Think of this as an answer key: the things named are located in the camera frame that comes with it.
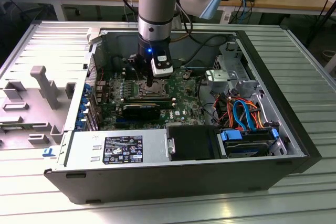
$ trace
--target power supply label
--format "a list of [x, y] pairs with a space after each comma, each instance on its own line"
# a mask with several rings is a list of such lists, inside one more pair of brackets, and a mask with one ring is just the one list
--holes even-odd
[[105, 137], [103, 163], [106, 165], [143, 162], [142, 136]]

